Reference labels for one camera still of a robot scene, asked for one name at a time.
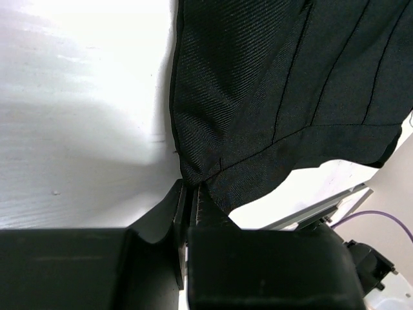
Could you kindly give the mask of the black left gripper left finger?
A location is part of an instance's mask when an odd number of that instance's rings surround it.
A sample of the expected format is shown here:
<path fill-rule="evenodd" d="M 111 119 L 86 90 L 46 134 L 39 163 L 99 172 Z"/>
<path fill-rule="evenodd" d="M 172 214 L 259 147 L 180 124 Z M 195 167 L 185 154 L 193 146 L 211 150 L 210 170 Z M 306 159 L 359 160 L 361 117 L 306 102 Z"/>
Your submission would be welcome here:
<path fill-rule="evenodd" d="M 2 309 L 177 309 L 186 188 L 128 227 L 3 229 Z"/>

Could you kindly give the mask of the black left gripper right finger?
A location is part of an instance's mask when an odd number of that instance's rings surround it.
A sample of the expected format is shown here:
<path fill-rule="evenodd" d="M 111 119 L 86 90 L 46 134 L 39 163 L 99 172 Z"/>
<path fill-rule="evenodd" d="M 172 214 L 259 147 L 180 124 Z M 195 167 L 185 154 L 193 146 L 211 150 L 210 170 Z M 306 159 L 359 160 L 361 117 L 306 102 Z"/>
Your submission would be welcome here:
<path fill-rule="evenodd" d="M 364 309 L 342 239 L 325 225 L 298 231 L 243 230 L 194 191 L 188 230 L 191 309 Z"/>

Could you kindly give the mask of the black pleated skirt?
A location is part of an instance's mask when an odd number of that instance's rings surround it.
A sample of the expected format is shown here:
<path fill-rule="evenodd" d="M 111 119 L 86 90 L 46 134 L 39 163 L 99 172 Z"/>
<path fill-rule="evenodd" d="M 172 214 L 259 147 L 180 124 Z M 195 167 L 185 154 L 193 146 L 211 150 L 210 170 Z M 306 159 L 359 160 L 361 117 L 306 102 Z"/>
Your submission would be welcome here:
<path fill-rule="evenodd" d="M 181 174 L 225 213 L 296 169 L 384 166 L 411 110 L 411 1 L 178 4 L 170 117 Z"/>

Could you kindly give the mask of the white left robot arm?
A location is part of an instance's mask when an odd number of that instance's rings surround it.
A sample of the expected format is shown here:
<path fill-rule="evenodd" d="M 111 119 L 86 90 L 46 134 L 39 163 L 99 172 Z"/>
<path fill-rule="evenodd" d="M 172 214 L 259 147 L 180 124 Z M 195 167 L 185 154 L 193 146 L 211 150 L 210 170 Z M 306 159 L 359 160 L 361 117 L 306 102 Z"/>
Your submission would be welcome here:
<path fill-rule="evenodd" d="M 243 230 L 177 181 L 125 228 L 3 229 L 1 308 L 411 309 L 395 265 L 328 226 L 334 204 Z"/>

